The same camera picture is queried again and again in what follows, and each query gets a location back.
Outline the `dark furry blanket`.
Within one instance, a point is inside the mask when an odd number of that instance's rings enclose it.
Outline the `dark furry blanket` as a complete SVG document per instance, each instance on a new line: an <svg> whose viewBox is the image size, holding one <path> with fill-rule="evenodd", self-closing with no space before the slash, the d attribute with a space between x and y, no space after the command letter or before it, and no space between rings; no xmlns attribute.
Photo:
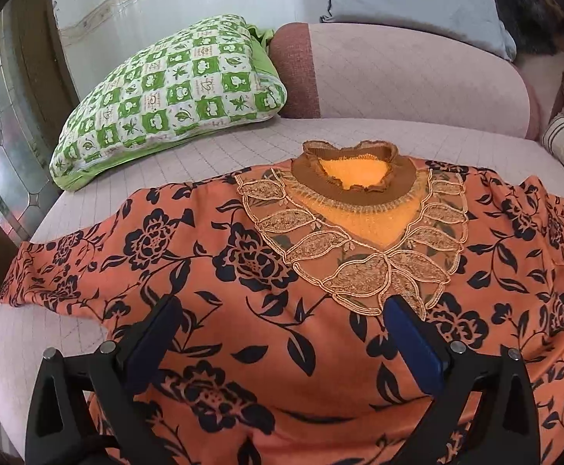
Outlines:
<svg viewBox="0 0 564 465"><path fill-rule="evenodd" d="M554 56L564 36L564 12L554 0L494 0L519 53Z"/></svg>

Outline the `stained glass door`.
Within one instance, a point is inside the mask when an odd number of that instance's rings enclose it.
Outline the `stained glass door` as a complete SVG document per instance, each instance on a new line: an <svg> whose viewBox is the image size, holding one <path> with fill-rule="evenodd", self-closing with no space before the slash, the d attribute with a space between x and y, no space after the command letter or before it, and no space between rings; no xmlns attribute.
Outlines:
<svg viewBox="0 0 564 465"><path fill-rule="evenodd" d="M0 11L0 228L14 244L34 235L60 195L49 160L12 12L5 6Z"/></svg>

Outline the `orange black floral blouse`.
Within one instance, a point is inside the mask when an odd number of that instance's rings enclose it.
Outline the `orange black floral blouse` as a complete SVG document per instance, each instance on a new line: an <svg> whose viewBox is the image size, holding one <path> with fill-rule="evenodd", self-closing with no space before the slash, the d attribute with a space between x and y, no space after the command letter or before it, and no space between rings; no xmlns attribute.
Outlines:
<svg viewBox="0 0 564 465"><path fill-rule="evenodd" d="M447 340L523 355L543 463L564 451L564 198L536 177L308 142L272 167L133 193L22 247L0 303L119 339L181 320L139 398L176 464L387 462L428 405L383 318L399 295Z"/></svg>

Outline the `green white patterned pillow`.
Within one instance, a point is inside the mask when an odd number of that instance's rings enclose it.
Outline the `green white patterned pillow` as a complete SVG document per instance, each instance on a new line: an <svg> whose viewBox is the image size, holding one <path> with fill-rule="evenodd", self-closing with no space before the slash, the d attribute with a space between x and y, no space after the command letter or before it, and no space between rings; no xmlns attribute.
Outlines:
<svg viewBox="0 0 564 465"><path fill-rule="evenodd" d="M273 35L225 14L135 53L68 116L49 165L55 185L76 191L136 158L273 118L287 101L267 53Z"/></svg>

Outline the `pink quilted bolster cushion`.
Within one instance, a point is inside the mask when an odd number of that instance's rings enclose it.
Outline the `pink quilted bolster cushion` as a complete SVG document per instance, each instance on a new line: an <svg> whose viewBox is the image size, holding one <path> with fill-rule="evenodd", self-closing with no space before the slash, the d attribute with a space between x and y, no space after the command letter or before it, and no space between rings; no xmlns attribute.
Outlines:
<svg viewBox="0 0 564 465"><path fill-rule="evenodd" d="M510 62L423 31L370 24L288 23L268 54L288 119L422 122L533 140L533 88Z"/></svg>

